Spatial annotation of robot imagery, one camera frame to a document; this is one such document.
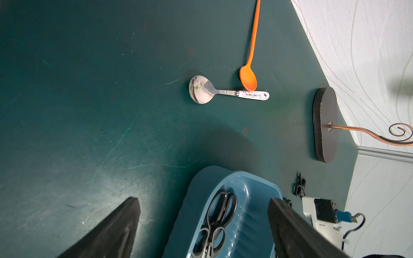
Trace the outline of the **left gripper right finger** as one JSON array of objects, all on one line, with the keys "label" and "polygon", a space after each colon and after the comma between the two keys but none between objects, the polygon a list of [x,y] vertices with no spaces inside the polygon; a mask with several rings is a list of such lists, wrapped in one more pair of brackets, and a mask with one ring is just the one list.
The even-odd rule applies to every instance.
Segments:
[{"label": "left gripper right finger", "polygon": [[347,258],[284,200],[271,198],[267,210],[279,258]]}]

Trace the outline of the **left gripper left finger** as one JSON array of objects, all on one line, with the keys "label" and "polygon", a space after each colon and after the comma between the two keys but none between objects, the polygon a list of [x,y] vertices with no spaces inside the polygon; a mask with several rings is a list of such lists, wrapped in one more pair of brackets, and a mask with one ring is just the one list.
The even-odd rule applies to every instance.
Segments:
[{"label": "left gripper left finger", "polygon": [[136,197],[127,198],[60,258],[130,258],[140,217]]}]

